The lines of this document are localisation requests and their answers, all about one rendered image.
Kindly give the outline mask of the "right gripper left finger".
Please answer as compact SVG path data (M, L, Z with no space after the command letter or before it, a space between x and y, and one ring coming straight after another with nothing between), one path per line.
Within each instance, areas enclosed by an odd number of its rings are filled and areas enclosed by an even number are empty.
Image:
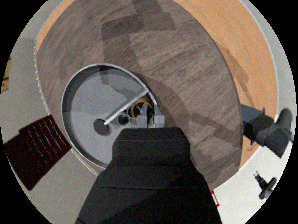
M144 111L142 111L142 115L137 115L137 128L148 128L149 120L149 105L145 104Z

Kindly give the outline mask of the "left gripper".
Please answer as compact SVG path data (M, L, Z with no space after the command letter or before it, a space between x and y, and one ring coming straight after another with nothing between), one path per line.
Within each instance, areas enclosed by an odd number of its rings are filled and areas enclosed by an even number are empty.
M257 171L255 171L255 172L257 172ZM253 175L254 175L254 173L253 173ZM262 188L262 186L265 185L265 183L266 183L266 181L265 181L265 179L263 179L263 177L261 179L261 176L259 176L259 173L257 176L254 175L254 179L257 179L259 188ZM261 181L261 183L259 183L259 181Z

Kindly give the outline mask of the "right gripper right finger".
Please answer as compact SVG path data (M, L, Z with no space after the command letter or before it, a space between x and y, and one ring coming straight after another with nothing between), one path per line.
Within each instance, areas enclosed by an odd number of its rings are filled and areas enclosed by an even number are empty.
M165 128L165 115L158 111L158 105L153 104L153 124L154 128Z

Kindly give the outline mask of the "bronze cylinder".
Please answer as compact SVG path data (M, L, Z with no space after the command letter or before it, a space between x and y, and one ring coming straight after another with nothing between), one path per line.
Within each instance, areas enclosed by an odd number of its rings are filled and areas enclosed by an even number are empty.
M137 115L141 115L141 113L137 111L137 104L138 103L146 103L146 104L149 105L150 108L152 108L152 111L150 111L150 119L152 119L152 116L153 116L153 103L149 99L140 99L140 100L137 101L136 104L133 105L132 115L133 115L134 119L136 119ZM134 107L136 107L136 108L134 108Z

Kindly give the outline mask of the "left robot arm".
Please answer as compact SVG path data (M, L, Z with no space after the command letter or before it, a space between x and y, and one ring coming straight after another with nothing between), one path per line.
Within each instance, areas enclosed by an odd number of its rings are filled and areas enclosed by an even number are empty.
M282 113L285 112L285 113ZM282 109L281 113L279 113L279 116L282 116L282 119L278 119L278 121L283 121L283 123L271 123L271 117L270 116L262 116L259 117L257 125L255 125L255 131L253 135L253 139L255 143L261 145L262 148L266 147L270 149L270 151L273 151L275 155L278 157L282 157L283 153L285 153L287 144L293 143L294 141L294 135L295 135L295 124L293 124L293 121L287 121L293 119L293 113L291 113L290 109ZM278 117L279 117L278 116ZM290 127L289 124L291 123ZM282 127L283 125L283 127ZM285 129L287 128L287 129ZM291 132L289 132L291 131ZM293 135L291 135L293 133ZM267 135L267 136L266 136ZM265 141L265 143L263 143ZM265 185L262 186L262 192L258 194L259 200L263 200L263 198L269 198L271 192L271 188L273 188L273 185L277 183L277 180L271 179L269 183L265 183ZM266 188L265 188L266 186Z

